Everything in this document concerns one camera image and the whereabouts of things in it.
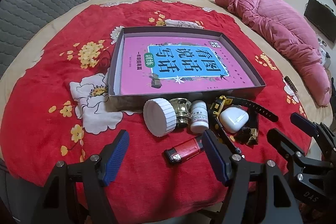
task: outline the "blue gripper pad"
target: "blue gripper pad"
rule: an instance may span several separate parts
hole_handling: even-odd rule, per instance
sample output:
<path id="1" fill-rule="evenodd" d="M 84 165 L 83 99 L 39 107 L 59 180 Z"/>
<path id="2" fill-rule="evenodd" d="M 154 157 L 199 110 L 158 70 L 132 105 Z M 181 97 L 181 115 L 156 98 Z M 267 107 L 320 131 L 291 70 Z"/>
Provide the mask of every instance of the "blue gripper pad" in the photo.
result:
<path id="1" fill-rule="evenodd" d="M 231 162 L 225 162 L 221 157 L 220 150 L 230 153 L 226 145 L 218 142 L 211 130 L 206 130 L 202 135 L 202 144 L 216 179 L 225 185 L 231 179 Z"/>
<path id="2" fill-rule="evenodd" d="M 113 143 L 106 145 L 103 148 L 100 153 L 102 158 L 100 164 L 100 180 L 104 186 L 108 186 L 110 182 L 115 180 L 128 146 L 129 134 L 127 131 L 121 130 Z"/>

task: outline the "medicine bottle label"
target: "medicine bottle label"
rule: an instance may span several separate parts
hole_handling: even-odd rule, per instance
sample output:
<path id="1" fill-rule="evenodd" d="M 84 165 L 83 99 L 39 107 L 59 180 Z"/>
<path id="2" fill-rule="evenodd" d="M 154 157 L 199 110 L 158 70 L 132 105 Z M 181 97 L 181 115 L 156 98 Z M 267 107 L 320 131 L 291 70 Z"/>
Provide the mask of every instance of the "medicine bottle label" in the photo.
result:
<path id="1" fill-rule="evenodd" d="M 191 113 L 191 123 L 206 122 L 208 123 L 208 113 L 206 111 L 194 111 Z"/>

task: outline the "white pill bottle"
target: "white pill bottle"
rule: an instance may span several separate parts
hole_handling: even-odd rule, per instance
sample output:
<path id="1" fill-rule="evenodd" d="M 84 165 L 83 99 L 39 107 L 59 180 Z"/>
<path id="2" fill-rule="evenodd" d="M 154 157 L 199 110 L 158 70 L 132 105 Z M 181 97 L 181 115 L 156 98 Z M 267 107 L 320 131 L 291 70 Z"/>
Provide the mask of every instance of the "white pill bottle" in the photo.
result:
<path id="1" fill-rule="evenodd" d="M 207 105 L 205 102 L 197 100 L 191 104 L 191 124 L 190 130 L 196 134 L 202 134 L 209 129 Z"/>

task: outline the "television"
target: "television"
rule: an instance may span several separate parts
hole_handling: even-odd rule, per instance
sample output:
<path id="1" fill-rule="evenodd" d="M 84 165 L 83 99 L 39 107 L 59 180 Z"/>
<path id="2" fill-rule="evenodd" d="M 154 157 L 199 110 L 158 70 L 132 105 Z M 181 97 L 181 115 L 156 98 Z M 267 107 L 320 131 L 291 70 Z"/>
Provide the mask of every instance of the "television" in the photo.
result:
<path id="1" fill-rule="evenodd" d="M 332 43 L 336 40 L 336 15 L 317 0 L 309 0 L 304 16 Z"/>

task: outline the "black wristwatch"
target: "black wristwatch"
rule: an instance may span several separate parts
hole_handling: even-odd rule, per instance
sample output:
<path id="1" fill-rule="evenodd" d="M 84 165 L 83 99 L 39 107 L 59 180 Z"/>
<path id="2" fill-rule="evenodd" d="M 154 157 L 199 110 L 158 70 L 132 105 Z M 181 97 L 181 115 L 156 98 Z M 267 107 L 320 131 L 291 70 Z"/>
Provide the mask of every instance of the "black wristwatch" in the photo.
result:
<path id="1" fill-rule="evenodd" d="M 271 111 L 267 110 L 261 105 L 258 105 L 257 103 L 254 103 L 250 100 L 231 97 L 231 96 L 224 96 L 224 95 L 217 97 L 210 107 L 209 117 L 214 120 L 215 129 L 217 130 L 218 135 L 222 139 L 223 143 L 225 143 L 228 146 L 228 148 L 230 149 L 232 153 L 241 155 L 241 157 L 244 157 L 241 149 L 234 145 L 234 143 L 229 138 L 229 136 L 226 134 L 222 124 L 220 123 L 218 119 L 225 105 L 240 105 L 240 106 L 247 107 L 249 110 L 257 112 L 260 115 L 266 117 L 271 122 L 277 122 L 279 119 L 278 116 L 276 116 Z"/>
<path id="2" fill-rule="evenodd" d="M 252 102 L 250 100 L 237 98 L 237 97 L 231 97 L 231 96 L 222 95 L 222 96 L 217 97 L 216 100 L 212 103 L 210 110 L 213 115 L 218 117 L 219 114 L 222 112 L 223 106 L 225 105 L 244 106 L 244 107 L 250 108 L 251 110 L 254 110 L 255 112 L 269 119 L 271 122 L 277 122 L 279 120 L 278 116 L 276 116 L 273 112 L 262 107 L 261 105 L 258 105 L 257 103 Z"/>

